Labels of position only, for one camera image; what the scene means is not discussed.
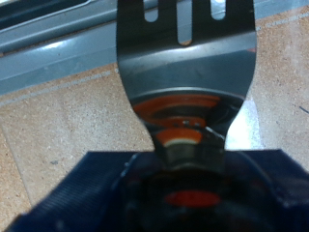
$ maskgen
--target metal fork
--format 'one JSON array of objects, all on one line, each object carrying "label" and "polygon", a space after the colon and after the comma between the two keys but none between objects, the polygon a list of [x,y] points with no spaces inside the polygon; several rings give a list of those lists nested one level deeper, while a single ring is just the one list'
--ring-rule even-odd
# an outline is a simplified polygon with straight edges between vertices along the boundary
[{"label": "metal fork", "polygon": [[[198,100],[196,96],[208,96],[209,101],[216,102],[214,106],[206,103],[206,113],[195,115],[205,119],[203,126],[196,120],[192,121],[194,125],[185,120],[184,126],[174,125],[197,131],[204,128],[208,132],[205,135],[208,139],[202,139],[205,144],[216,144],[218,151],[223,150],[228,128],[239,112],[254,74],[257,40],[253,0],[226,0],[226,14],[221,20],[211,17],[210,0],[192,0],[192,41],[186,46],[178,42],[177,0],[158,0],[157,8],[157,20],[148,22],[143,0],[118,0],[117,57],[128,99],[153,135],[167,127],[154,117],[162,119],[165,110],[166,115],[173,114],[173,119],[176,111],[182,119],[190,118],[188,111],[202,107],[193,105],[203,98]],[[171,102],[166,96],[179,96],[180,100]],[[181,101],[191,98],[184,96],[195,97],[187,102],[190,107],[179,109]],[[163,111],[157,108],[161,113],[153,112],[153,118],[146,119],[152,110],[150,104],[143,107],[143,102],[151,102],[154,107],[166,101],[170,103]],[[171,105],[177,108],[173,113]],[[211,142],[210,137],[215,137],[216,142]],[[159,150],[162,144],[157,143],[157,136],[153,140]]]}]

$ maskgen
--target beige tile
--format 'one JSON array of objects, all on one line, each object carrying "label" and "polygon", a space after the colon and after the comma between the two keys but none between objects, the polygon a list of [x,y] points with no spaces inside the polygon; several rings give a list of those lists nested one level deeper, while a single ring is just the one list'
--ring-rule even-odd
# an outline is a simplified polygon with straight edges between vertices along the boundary
[{"label": "beige tile", "polygon": [[307,13],[309,7],[257,22],[257,69],[251,95],[266,148],[282,148],[309,170],[309,17],[266,27]]},{"label": "beige tile", "polygon": [[0,231],[30,208],[25,186],[0,128]]},{"label": "beige tile", "polygon": [[[40,201],[89,150],[152,149],[114,70],[109,65],[43,84],[33,89],[33,97],[0,108],[31,203]],[[98,73],[105,76],[89,77]]]}]

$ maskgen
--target gray metal strip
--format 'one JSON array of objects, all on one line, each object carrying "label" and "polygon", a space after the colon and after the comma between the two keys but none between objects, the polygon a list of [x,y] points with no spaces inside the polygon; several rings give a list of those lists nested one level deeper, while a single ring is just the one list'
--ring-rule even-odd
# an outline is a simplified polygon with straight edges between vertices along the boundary
[{"label": "gray metal strip", "polygon": [[[154,6],[154,1],[149,0],[148,3],[148,7]],[[180,4],[185,5],[188,2],[182,1]],[[309,0],[256,0],[255,12],[257,18],[262,18],[308,4]],[[81,28],[81,25],[89,26],[89,22],[102,23],[116,16],[116,0],[90,1],[85,6],[91,8],[83,8],[83,10],[79,8],[80,13],[85,16],[81,16],[79,21],[78,13],[75,12],[77,9],[75,9],[50,15],[34,21],[33,24],[23,25],[25,27],[16,26],[10,30],[1,31],[0,50],[1,47],[19,47],[23,40],[26,41],[25,44],[35,42],[36,37],[42,38],[43,35],[49,39],[50,35],[54,35],[53,38],[55,38],[60,35],[61,30],[64,30],[62,33],[67,34],[77,27]],[[66,21],[70,17],[74,18],[73,22]],[[38,30],[41,29],[40,33],[35,30],[35,25]],[[26,26],[32,28],[27,36],[25,35]],[[189,27],[186,20],[180,21],[181,41],[190,38]],[[0,95],[116,62],[115,38],[116,22],[113,21],[53,42],[5,55],[0,58]]]}]

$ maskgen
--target fork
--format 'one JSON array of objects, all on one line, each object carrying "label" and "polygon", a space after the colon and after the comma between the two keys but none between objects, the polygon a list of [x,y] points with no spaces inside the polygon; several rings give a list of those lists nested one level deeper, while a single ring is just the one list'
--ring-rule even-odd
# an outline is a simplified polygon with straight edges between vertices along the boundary
[{"label": "fork", "polygon": [[[254,75],[253,6],[253,0],[226,0],[225,17],[216,20],[210,0],[192,0],[192,40],[183,45],[177,0],[158,0],[154,22],[146,21],[143,0],[118,0],[120,76],[167,166],[190,163],[190,154],[202,153],[208,157],[204,166],[222,169],[225,136]],[[185,153],[183,161],[175,153]]]}]

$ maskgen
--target fork tine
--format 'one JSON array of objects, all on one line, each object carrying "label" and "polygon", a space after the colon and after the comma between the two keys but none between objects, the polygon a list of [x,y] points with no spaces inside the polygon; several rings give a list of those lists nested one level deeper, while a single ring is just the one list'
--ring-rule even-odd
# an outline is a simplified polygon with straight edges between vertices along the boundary
[{"label": "fork tine", "polygon": [[170,40],[171,44],[177,42],[177,0],[158,0],[158,17],[152,30],[156,37]]},{"label": "fork tine", "polygon": [[240,30],[255,30],[253,0],[226,0],[226,19]]},{"label": "fork tine", "polygon": [[143,0],[118,0],[117,11],[117,46],[130,46],[142,38],[145,24]]},{"label": "fork tine", "polygon": [[192,0],[192,41],[204,40],[213,22],[211,0]]}]

